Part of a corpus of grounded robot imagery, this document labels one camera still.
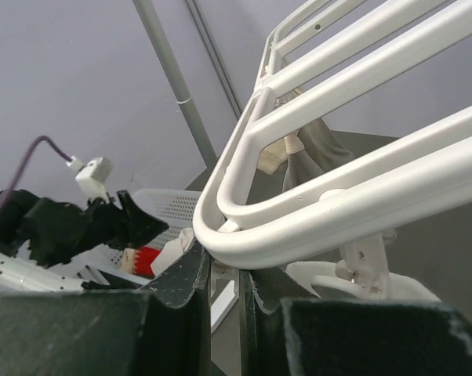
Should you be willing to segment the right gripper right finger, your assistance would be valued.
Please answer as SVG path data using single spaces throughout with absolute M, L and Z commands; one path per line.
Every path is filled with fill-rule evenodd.
M 322 299 L 280 269 L 239 283 L 245 375 L 472 375 L 472 325 L 441 303 Z

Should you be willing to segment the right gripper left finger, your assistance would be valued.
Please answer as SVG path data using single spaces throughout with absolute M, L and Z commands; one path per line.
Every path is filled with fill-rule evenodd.
M 137 290 L 0 294 L 0 375 L 207 375 L 210 264 L 194 243 Z

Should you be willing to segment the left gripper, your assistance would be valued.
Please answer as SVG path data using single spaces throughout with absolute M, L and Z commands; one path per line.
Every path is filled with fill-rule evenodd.
M 121 208 L 102 199 L 81 209 L 42 198 L 24 217 L 29 259 L 39 266 L 67 264 L 115 235 L 122 249 L 137 249 L 169 229 L 167 222 L 142 210 L 127 190 L 119 190 L 117 197 Z

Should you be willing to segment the white clip sock hanger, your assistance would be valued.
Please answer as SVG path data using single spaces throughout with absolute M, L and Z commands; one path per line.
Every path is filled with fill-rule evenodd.
M 472 201 L 472 106 L 358 159 L 323 118 L 470 37 L 472 1 L 386 1 L 285 63 L 358 6 L 304 2 L 269 34 L 194 234 L 227 268 L 284 266 L 322 298 L 433 302 L 389 270 L 385 242 Z

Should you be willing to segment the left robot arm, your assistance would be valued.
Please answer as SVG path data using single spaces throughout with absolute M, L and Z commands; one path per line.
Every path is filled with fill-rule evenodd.
M 89 199 L 85 208 L 27 190 L 0 191 L 0 285 L 29 292 L 119 289 L 121 284 L 66 277 L 51 269 L 100 245 L 120 252 L 140 248 L 168 229 L 126 190 L 117 198 Z

